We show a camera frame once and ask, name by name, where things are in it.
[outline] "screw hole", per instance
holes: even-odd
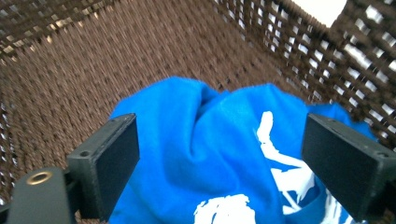
[[[80,155],[81,157],[87,157],[87,156],[90,155],[90,152],[89,152],[89,151],[83,151],[83,152],[79,153],[79,155]]]
[[[28,185],[38,185],[46,182],[51,177],[52,177],[52,173],[46,171],[30,176],[26,182]]]

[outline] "white graphic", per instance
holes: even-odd
[[[282,172],[279,169],[271,169],[271,173],[274,176],[279,191],[282,192],[290,204],[290,206],[283,206],[283,214],[288,215],[301,210],[298,203],[302,201],[306,193],[315,186],[315,179],[314,173],[312,173],[305,162],[280,154],[274,147],[270,139],[270,132],[273,124],[274,117],[272,112],[268,111],[262,113],[262,122],[257,130],[257,136],[262,143],[262,153],[268,160],[278,161],[286,165],[297,167],[289,169],[286,172]],[[292,199],[289,195],[289,191],[292,190],[297,193],[297,200]]]
[[[286,172],[272,168],[271,173],[274,177],[279,191],[287,199],[290,206],[283,205],[283,214],[288,215],[300,211],[302,208],[299,202],[304,199],[306,193],[315,186],[314,173],[309,169],[305,162],[293,157],[279,153],[271,141],[270,133],[274,124],[274,116],[271,111],[262,113],[262,122],[257,130],[257,136],[262,143],[262,153],[268,160],[277,161],[285,165],[294,166]],[[297,199],[293,199],[289,191],[295,191]],[[325,216],[322,224],[352,223],[353,219],[348,216],[345,222],[340,220],[342,206],[337,202],[328,190],[325,207]]]
[[[255,212],[248,207],[244,194],[201,202],[194,212],[195,224],[255,224]]]

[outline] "blue t-shirt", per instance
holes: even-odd
[[[110,223],[351,223],[302,161],[308,112],[353,123],[340,105],[306,105],[274,85],[216,92],[179,77],[123,99],[140,161]]]

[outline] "wicker basket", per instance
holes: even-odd
[[[173,74],[219,91],[273,82],[308,103],[339,102],[396,147],[395,1],[349,0],[331,29],[290,0],[8,2],[2,202],[28,171],[65,167],[122,97]]]

